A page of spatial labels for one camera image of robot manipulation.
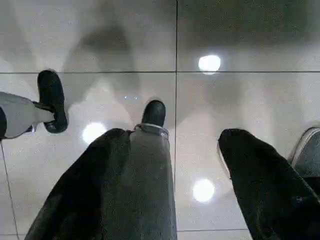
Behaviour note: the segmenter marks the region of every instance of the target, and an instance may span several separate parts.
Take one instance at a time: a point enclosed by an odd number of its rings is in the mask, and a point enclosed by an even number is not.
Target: black sneaker
[[[312,127],[302,135],[291,165],[303,178],[320,177],[320,127]]]
[[[44,70],[37,78],[40,104],[52,107],[54,121],[44,122],[49,133],[58,134],[64,132],[68,127],[65,112],[65,95],[59,76],[51,70]]]
[[[166,106],[162,101],[152,100],[144,109],[142,123],[163,127],[166,118]]]

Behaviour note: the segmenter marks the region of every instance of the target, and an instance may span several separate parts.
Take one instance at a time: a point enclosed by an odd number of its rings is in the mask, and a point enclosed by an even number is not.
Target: pant leg
[[[319,198],[285,158],[240,129],[224,130],[218,144],[254,240],[319,239]]]
[[[115,240],[176,240],[176,210],[168,133],[141,124],[130,135],[130,154],[108,214]]]
[[[25,97],[0,92],[0,138],[15,138],[31,126],[54,120],[50,111],[37,108]]]

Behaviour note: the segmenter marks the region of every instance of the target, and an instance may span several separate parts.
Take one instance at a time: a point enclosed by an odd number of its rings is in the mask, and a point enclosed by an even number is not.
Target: tiled floor
[[[2,142],[0,240],[24,237],[87,127],[132,129],[151,98],[167,106],[178,238],[250,240],[217,138],[244,128],[287,158],[320,123],[320,3],[242,2],[2,0],[0,91],[37,100],[55,69],[70,125]]]

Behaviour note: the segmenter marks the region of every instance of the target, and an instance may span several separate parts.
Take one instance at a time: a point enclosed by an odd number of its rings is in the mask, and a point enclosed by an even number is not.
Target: black pants
[[[313,190],[272,146],[247,131],[226,129],[218,142],[254,240],[320,239],[317,179],[308,179]]]

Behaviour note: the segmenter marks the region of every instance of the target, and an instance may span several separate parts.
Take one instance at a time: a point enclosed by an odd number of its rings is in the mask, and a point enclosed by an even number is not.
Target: white shoe sole
[[[304,134],[302,135],[302,137],[301,137],[301,139],[300,139],[300,141],[294,151],[294,155],[293,155],[292,163],[291,163],[291,166],[293,169],[295,169],[295,167],[298,163],[298,160],[299,160],[299,156],[301,155],[302,151],[304,150],[306,144],[310,141],[310,139],[315,134],[317,134],[319,132],[320,132],[320,127],[312,127],[304,132]]]

